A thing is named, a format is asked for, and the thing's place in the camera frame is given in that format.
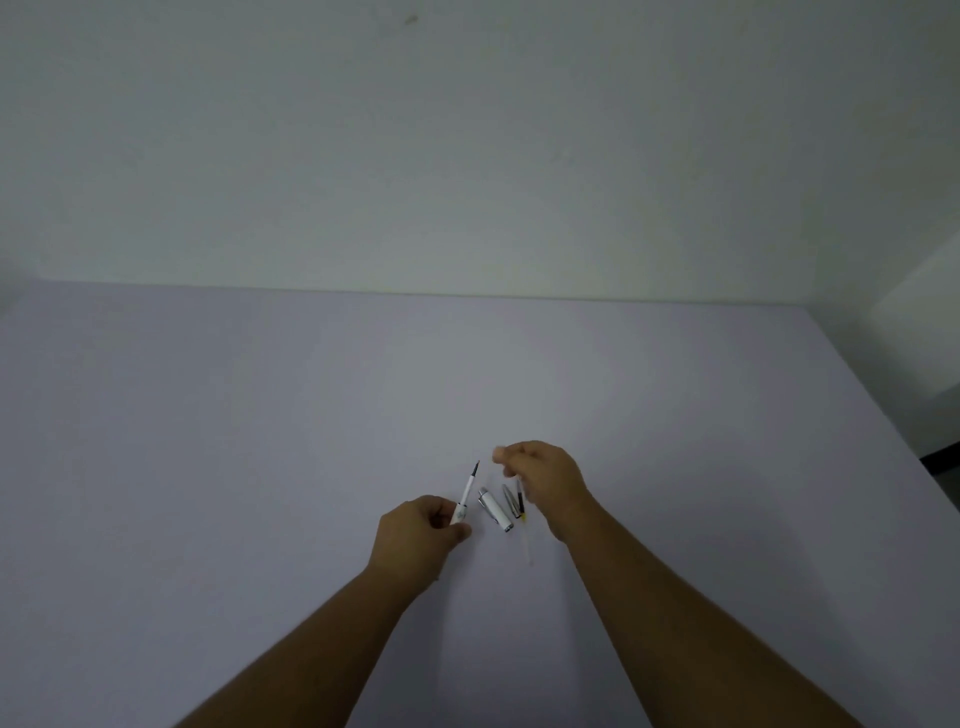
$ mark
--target pen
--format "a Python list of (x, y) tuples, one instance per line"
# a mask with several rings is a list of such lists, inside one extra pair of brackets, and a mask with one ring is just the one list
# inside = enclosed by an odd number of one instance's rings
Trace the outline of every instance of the pen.
[(457, 507), (453, 511), (453, 518), (450, 519), (450, 525), (459, 523), (467, 517), (467, 498), (470, 495), (470, 487), (473, 485), (473, 478), (477, 476), (477, 468), (479, 467), (480, 461), (477, 460), (477, 464), (473, 466), (473, 473), (471, 473), (470, 477), (467, 479), (467, 487), (464, 488), (464, 496), (460, 498), (460, 502), (457, 503)]

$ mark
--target table surface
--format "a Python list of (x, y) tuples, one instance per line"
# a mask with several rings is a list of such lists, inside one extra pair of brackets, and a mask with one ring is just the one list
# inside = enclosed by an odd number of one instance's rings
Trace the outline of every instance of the table surface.
[[(38, 283), (0, 373), (4, 725), (175, 722), (532, 438), (862, 721), (960, 713), (960, 515), (799, 308)], [(351, 724), (644, 724), (539, 514), (468, 520)]]

